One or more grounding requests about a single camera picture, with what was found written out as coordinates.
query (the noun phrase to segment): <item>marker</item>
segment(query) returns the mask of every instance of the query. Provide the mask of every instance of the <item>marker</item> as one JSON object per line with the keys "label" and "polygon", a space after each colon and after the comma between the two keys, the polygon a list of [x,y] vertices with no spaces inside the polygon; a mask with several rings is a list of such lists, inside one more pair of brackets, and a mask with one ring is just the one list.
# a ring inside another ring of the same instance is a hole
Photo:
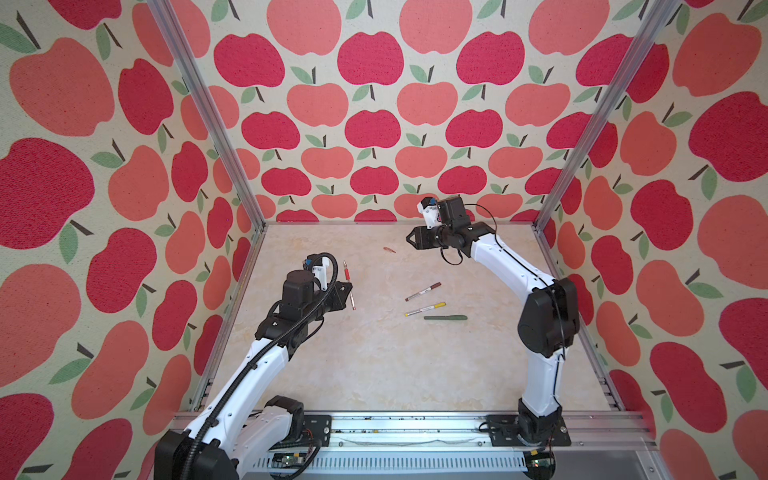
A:
{"label": "marker", "polygon": [[440,302],[440,303],[436,303],[435,305],[425,306],[424,308],[413,310],[412,312],[406,313],[406,316],[411,316],[417,313],[426,312],[427,310],[434,310],[436,308],[440,308],[441,306],[445,306],[445,302]]}
{"label": "marker", "polygon": [[425,293],[427,293],[428,291],[430,291],[430,290],[433,290],[433,289],[435,289],[435,288],[437,288],[437,287],[439,287],[439,286],[441,286],[441,285],[442,285],[442,283],[440,283],[440,282],[437,282],[436,284],[434,284],[434,285],[432,285],[432,286],[428,286],[428,287],[426,287],[424,290],[422,290],[421,292],[418,292],[418,293],[414,293],[413,295],[411,295],[411,296],[409,296],[408,298],[406,298],[406,302],[407,302],[408,300],[413,300],[413,299],[415,299],[415,298],[416,298],[417,296],[419,296],[419,295],[424,295],[424,294],[425,294]]}

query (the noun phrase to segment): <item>wall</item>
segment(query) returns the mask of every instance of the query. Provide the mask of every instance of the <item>wall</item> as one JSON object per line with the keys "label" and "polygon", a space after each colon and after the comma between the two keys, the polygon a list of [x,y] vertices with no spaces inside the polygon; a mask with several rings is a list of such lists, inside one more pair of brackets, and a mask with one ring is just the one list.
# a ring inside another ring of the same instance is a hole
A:
{"label": "wall", "polygon": [[563,197],[554,252],[674,477],[768,478],[768,4],[688,3],[650,53],[669,52],[662,88],[611,115],[617,153]]}
{"label": "wall", "polygon": [[143,479],[250,222],[146,3],[13,0],[0,22],[0,478]]}
{"label": "wall", "polygon": [[[214,98],[240,103],[224,122],[271,221],[404,220],[454,193],[532,220],[647,9],[194,1],[211,32],[199,67]],[[608,127],[598,161],[616,140]]]}

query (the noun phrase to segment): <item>green marker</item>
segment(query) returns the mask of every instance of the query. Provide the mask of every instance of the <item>green marker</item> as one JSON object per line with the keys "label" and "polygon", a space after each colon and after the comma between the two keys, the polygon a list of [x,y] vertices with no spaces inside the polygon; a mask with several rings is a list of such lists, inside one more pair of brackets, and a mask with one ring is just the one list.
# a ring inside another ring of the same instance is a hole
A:
{"label": "green marker", "polygon": [[424,320],[466,320],[466,315],[428,315]]}

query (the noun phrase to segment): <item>yellow marker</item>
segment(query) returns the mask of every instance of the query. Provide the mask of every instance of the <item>yellow marker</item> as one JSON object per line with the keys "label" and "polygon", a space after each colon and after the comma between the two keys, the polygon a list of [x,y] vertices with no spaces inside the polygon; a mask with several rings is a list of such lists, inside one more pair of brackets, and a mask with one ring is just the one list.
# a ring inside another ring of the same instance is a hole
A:
{"label": "yellow marker", "polygon": [[424,308],[413,310],[412,312],[406,313],[406,316],[411,316],[417,313],[426,312],[427,310],[434,310],[436,308],[440,308],[441,306],[445,306],[445,302],[440,302],[440,303],[436,303],[435,305],[425,306]]}

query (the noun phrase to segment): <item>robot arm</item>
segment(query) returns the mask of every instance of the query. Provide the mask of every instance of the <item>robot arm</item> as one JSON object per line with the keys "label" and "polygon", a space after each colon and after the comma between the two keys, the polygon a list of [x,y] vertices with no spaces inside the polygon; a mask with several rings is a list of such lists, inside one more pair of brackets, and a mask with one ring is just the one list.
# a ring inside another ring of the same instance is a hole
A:
{"label": "robot arm", "polygon": [[419,205],[427,223],[406,240],[417,250],[456,248],[496,274],[523,302],[518,335],[528,348],[528,384],[518,401],[518,437],[540,445],[558,423],[563,362],[579,330],[576,287],[568,279],[555,280],[498,238],[483,222],[470,224],[460,197]]}

